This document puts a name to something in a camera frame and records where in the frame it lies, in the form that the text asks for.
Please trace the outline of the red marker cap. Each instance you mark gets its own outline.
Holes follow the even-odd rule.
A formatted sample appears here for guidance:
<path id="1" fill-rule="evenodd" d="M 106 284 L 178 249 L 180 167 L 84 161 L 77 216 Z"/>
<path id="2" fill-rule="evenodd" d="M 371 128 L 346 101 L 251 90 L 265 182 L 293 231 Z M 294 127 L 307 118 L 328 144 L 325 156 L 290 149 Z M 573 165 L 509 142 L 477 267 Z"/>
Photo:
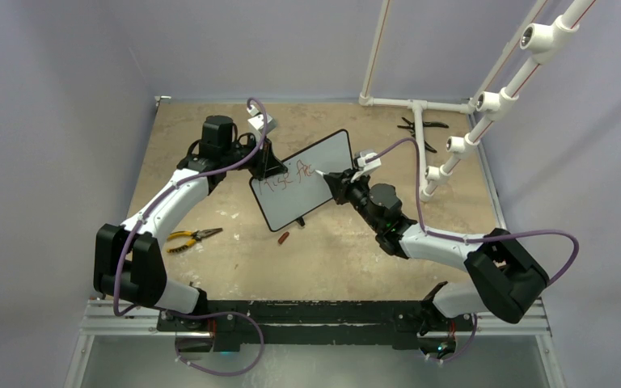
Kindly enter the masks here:
<path id="1" fill-rule="evenodd" d="M 289 231 L 286 231 L 286 232 L 284 232 L 284 233 L 283 233 L 283 235 L 282 235 L 282 236 L 281 236 L 281 237 L 277 240 L 277 243 L 278 243 L 279 245 L 282 245 L 288 237 L 289 237 Z"/>

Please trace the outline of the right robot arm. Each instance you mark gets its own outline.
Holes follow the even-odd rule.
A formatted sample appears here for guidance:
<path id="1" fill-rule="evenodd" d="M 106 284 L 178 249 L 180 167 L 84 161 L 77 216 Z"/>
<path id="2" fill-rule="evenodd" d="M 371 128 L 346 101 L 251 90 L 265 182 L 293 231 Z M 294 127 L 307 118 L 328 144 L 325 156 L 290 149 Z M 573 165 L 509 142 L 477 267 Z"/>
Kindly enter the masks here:
<path id="1" fill-rule="evenodd" d="M 423 230 L 403 213 L 394 186 L 370 185 L 369 177 L 352 175 L 348 169 L 320 176 L 337 204 L 349 204 L 357 211 L 383 251 L 443 264 L 469 276 L 462 283 L 443 281 L 425 296 L 421 317 L 428 327 L 440 329 L 452 318 L 479 312 L 518 323 L 549 285 L 546 271 L 507 230 L 495 228 L 471 237 Z"/>

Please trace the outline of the small black-framed whiteboard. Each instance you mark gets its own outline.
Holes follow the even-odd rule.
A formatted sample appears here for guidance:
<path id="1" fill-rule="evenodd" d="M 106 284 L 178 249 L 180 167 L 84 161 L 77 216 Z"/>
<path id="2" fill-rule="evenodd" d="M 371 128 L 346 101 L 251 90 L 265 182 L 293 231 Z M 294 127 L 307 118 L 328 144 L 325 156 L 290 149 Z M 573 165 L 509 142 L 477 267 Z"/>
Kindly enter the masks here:
<path id="1" fill-rule="evenodd" d="M 249 180 L 268 229 L 277 232 L 332 199 L 315 170 L 342 172 L 352 167 L 349 132 L 340 129 L 286 158 L 288 172 Z"/>

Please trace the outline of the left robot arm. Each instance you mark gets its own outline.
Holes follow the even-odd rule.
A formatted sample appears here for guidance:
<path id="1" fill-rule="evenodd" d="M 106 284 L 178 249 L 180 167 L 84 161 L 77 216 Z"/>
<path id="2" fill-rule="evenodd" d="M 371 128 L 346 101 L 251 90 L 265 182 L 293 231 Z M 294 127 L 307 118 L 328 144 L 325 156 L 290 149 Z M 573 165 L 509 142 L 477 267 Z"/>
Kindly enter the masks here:
<path id="1" fill-rule="evenodd" d="M 95 237 L 93 288 L 133 306 L 170 310 L 190 331 L 209 319 L 204 290 L 170 280 L 163 246 L 184 217 L 210 195 L 228 171 L 247 170 L 264 179 L 287 169 L 274 155 L 268 134 L 277 122 L 262 112 L 240 134 L 228 116 L 208 116 L 201 137 L 176 165 L 171 178 L 143 208 L 119 225 L 105 224 Z"/>

